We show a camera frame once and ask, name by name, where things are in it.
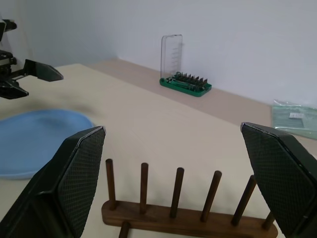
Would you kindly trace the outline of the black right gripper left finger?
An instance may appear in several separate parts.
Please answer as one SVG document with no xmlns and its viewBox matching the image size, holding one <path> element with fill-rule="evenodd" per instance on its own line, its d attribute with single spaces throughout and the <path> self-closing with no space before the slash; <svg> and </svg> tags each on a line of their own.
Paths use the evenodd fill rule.
<svg viewBox="0 0 317 238">
<path fill-rule="evenodd" d="M 0 222 L 0 238 L 80 238 L 96 193 L 106 129 L 66 138 Z"/>
</svg>

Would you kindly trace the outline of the green screwdriver bit case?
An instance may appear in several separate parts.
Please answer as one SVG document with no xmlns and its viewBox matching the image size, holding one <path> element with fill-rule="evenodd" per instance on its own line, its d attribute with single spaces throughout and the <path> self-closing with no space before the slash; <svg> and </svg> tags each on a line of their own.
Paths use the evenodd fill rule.
<svg viewBox="0 0 317 238">
<path fill-rule="evenodd" d="M 181 71 L 183 36 L 165 35 L 161 39 L 160 79 L 161 86 L 201 97 L 212 89 L 208 79 Z"/>
</svg>

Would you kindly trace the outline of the blue plate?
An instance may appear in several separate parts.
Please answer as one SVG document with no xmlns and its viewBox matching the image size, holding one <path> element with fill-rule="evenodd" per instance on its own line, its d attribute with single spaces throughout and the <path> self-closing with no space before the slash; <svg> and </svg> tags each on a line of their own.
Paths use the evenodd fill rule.
<svg viewBox="0 0 317 238">
<path fill-rule="evenodd" d="M 86 115 L 61 109 L 0 119 L 0 179 L 30 179 L 66 138 L 93 126 Z"/>
</svg>

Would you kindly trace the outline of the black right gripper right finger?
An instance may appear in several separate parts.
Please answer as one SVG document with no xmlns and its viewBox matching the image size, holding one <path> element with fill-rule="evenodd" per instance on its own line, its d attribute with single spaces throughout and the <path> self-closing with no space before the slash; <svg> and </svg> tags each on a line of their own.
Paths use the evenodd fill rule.
<svg viewBox="0 0 317 238">
<path fill-rule="evenodd" d="M 291 134 L 241 124 L 260 192 L 286 238 L 317 238 L 317 159 Z"/>
</svg>

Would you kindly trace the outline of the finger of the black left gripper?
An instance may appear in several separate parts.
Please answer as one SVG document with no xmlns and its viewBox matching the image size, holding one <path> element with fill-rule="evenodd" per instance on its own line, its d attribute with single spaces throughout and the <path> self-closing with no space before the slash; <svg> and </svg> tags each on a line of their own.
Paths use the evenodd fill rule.
<svg viewBox="0 0 317 238">
<path fill-rule="evenodd" d="M 47 82 L 63 80 L 63 75 L 54 67 L 29 59 L 25 60 L 23 71 L 25 75 L 31 75 Z"/>
<path fill-rule="evenodd" d="M 29 92 L 19 86 L 17 81 L 0 81 L 0 97 L 5 99 L 18 99 L 26 97 Z"/>
</svg>

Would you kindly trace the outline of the dark wooden peg rack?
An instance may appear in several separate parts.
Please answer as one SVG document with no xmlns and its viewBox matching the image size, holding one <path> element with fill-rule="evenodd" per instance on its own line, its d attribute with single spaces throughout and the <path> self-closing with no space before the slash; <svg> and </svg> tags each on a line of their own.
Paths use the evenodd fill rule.
<svg viewBox="0 0 317 238">
<path fill-rule="evenodd" d="M 168 233 L 200 238 L 277 238 L 274 216 L 265 219 L 243 215 L 256 187 L 250 176 L 246 188 L 233 215 L 211 212 L 222 173 L 215 171 L 202 211 L 178 207 L 184 169 L 176 171 L 171 206 L 147 204 L 147 163 L 141 164 L 140 202 L 119 201 L 115 197 L 112 159 L 106 160 L 109 199 L 102 205 L 102 220 L 106 225 L 120 227 L 119 238 L 127 238 L 130 229 Z"/>
</svg>

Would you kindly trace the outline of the clear plastic bag green sheets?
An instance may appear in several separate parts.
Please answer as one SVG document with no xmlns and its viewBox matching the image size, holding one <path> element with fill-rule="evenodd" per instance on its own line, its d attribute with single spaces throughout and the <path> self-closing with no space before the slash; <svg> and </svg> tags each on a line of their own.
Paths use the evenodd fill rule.
<svg viewBox="0 0 317 238">
<path fill-rule="evenodd" d="M 317 140 L 317 109 L 274 100 L 272 127 L 294 135 Z"/>
</svg>

